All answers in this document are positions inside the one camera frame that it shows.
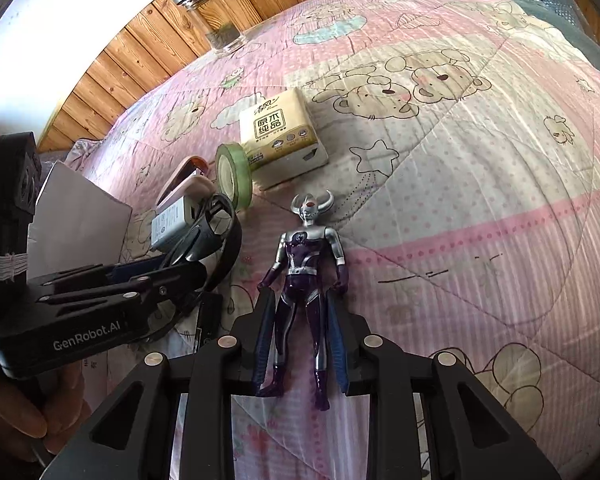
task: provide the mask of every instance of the ultraman figure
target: ultraman figure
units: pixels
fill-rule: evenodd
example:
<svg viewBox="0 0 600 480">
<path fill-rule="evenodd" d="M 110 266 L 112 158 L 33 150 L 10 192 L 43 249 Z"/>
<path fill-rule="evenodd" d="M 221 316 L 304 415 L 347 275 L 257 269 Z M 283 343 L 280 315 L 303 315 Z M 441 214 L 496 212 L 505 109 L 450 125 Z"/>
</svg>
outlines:
<svg viewBox="0 0 600 480">
<path fill-rule="evenodd" d="M 288 335 L 296 316 L 298 305 L 306 310 L 307 320 L 314 340 L 315 407 L 329 409 L 327 399 L 327 308 L 322 293 L 322 280 L 318 270 L 320 254 L 329 249 L 335 258 L 337 281 L 334 290 L 344 294 L 349 286 L 349 272 L 338 233 L 330 227 L 315 224 L 315 219 L 333 205 L 333 194 L 327 191 L 326 202 L 318 203 L 313 195 L 297 195 L 291 211 L 302 219 L 302 227 L 280 237 L 276 261 L 258 284 L 258 289 L 271 286 L 286 269 L 285 285 L 278 301 L 274 321 L 275 361 L 272 383 L 260 391 L 262 397 L 279 397 L 283 394 L 283 378 L 288 358 Z"/>
</svg>

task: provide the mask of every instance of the pink stripe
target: pink stripe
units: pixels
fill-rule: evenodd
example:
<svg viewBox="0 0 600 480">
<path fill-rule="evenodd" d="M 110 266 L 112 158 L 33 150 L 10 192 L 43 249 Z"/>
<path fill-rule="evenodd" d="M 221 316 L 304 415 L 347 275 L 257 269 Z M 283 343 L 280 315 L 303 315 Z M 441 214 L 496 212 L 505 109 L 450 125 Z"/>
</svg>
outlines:
<svg viewBox="0 0 600 480">
<path fill-rule="evenodd" d="M 453 250 L 462 249 L 466 245 L 492 241 L 494 238 L 504 238 L 514 235 L 518 231 L 575 215 L 581 209 L 586 209 L 589 206 L 589 200 L 591 203 L 600 200 L 600 189 L 593 191 L 590 195 L 561 200 L 506 219 L 420 238 L 398 246 L 385 247 L 375 251 L 367 248 L 352 248 L 347 251 L 347 255 L 358 264 L 362 261 L 371 263 L 374 259 L 370 256 L 375 253 L 382 254 L 392 262 L 429 258 L 434 254 L 452 252 Z"/>
</svg>

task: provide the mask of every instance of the white charger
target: white charger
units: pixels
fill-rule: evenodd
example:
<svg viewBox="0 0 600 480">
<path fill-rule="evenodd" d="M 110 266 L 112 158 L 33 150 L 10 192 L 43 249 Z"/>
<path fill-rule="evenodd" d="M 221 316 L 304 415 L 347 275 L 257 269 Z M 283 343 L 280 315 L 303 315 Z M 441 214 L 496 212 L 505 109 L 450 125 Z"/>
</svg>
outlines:
<svg viewBox="0 0 600 480">
<path fill-rule="evenodd" d="M 151 222 L 151 249 L 163 253 L 182 238 L 196 217 L 195 204 L 188 196 L 180 197 Z"/>
</svg>

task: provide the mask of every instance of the figure's chest emblem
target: figure's chest emblem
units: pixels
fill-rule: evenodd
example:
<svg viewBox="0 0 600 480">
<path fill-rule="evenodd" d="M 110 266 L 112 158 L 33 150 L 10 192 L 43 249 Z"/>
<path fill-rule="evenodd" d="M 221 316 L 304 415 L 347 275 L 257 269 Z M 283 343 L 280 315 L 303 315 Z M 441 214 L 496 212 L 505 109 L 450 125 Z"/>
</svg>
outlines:
<svg viewBox="0 0 600 480">
<path fill-rule="evenodd" d="M 296 233 L 296 234 L 294 234 L 293 238 L 291 239 L 291 244 L 296 246 L 299 244 L 303 244 L 305 241 L 306 241 L 306 233 L 305 232 Z"/>
</svg>

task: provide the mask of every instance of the star print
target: star print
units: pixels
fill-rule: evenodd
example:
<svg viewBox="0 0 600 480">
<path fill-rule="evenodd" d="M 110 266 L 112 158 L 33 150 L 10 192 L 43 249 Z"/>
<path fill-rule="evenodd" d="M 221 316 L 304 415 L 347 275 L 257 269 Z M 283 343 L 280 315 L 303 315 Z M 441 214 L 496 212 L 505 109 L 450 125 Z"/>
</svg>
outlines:
<svg viewBox="0 0 600 480">
<path fill-rule="evenodd" d="M 353 146 L 349 151 L 360 159 L 356 166 L 358 173 L 377 171 L 387 177 L 394 172 L 394 160 L 400 156 L 400 153 L 388 148 L 382 139 L 376 140 L 371 148 Z"/>
<path fill-rule="evenodd" d="M 578 79 L 577 83 L 580 85 L 580 89 L 583 92 L 592 92 L 593 94 L 595 94 L 595 90 L 593 88 L 591 88 L 591 86 L 589 85 L 589 82 L 587 82 L 584 79 Z"/>
</svg>

